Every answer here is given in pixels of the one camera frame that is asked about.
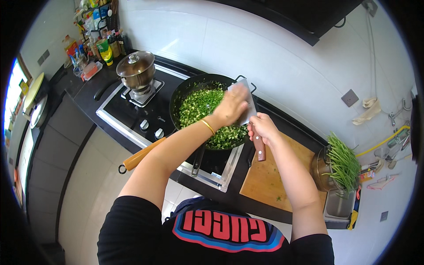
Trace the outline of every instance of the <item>window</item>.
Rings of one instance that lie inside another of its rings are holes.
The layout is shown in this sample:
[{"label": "window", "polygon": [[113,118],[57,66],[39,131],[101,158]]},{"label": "window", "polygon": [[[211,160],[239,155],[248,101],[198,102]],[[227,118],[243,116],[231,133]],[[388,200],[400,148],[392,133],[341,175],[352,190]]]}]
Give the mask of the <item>window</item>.
[{"label": "window", "polygon": [[22,93],[22,90],[19,86],[21,80],[27,83],[29,86],[32,82],[32,76],[26,68],[21,55],[19,55],[12,66],[12,73],[9,78],[9,84],[6,94],[6,104],[4,111],[4,129],[9,128],[9,123],[12,118],[12,113],[15,111],[16,106],[19,103],[19,99]]}]

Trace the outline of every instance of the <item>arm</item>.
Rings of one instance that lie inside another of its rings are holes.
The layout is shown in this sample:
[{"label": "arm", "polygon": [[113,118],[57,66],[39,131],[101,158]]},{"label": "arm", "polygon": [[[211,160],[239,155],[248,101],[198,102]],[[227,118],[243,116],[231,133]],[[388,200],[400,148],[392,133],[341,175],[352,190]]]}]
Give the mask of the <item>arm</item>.
[{"label": "arm", "polygon": [[[328,234],[318,190],[309,172],[290,145],[281,137],[268,115],[258,112],[257,116],[250,118],[250,121],[262,136],[263,142],[271,149],[293,208],[291,241],[311,234]],[[252,140],[251,126],[248,126],[248,130]]]},{"label": "arm", "polygon": [[[243,86],[226,92],[220,105],[204,120],[216,132],[233,124],[247,108],[248,90]],[[146,199],[162,209],[165,188],[171,173],[212,136],[211,130],[198,121],[171,135],[157,145],[138,164],[119,196],[132,195]]]}]

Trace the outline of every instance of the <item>gold bracelet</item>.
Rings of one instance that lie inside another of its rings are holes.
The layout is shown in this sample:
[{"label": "gold bracelet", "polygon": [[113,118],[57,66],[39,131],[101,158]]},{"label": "gold bracelet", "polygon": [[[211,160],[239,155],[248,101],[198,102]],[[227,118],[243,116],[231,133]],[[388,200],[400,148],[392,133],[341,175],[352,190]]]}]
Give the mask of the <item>gold bracelet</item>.
[{"label": "gold bracelet", "polygon": [[204,119],[200,119],[201,121],[203,121],[204,124],[206,124],[206,126],[211,129],[212,135],[215,136],[215,132],[213,131],[212,127],[204,120]]}]

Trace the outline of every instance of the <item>white floor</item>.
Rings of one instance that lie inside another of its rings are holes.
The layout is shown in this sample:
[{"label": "white floor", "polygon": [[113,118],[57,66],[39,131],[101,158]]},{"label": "white floor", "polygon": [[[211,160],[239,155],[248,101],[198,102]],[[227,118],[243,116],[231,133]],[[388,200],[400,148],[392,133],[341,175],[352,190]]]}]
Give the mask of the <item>white floor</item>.
[{"label": "white floor", "polygon": [[[59,243],[67,265],[95,265],[97,241],[104,218],[132,172],[118,173],[118,166],[131,156],[99,127],[84,147],[69,180],[59,221]],[[169,180],[162,208],[162,221],[176,206],[198,193]],[[291,225],[267,220],[290,241]]]}]

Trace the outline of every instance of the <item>hand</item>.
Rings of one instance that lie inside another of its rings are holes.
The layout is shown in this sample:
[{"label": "hand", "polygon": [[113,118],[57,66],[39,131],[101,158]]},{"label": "hand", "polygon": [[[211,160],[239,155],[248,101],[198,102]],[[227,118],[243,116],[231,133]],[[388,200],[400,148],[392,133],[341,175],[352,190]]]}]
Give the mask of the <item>hand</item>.
[{"label": "hand", "polygon": [[225,91],[224,98],[212,114],[221,127],[233,124],[247,109],[245,99],[248,93],[249,90],[242,84],[234,86],[231,91]]},{"label": "hand", "polygon": [[[255,129],[262,137],[264,144],[270,145],[274,140],[280,138],[277,127],[267,114],[258,112],[257,116],[250,117],[250,121],[255,125]],[[250,140],[253,141],[252,126],[247,125],[247,129],[249,130]]]}]

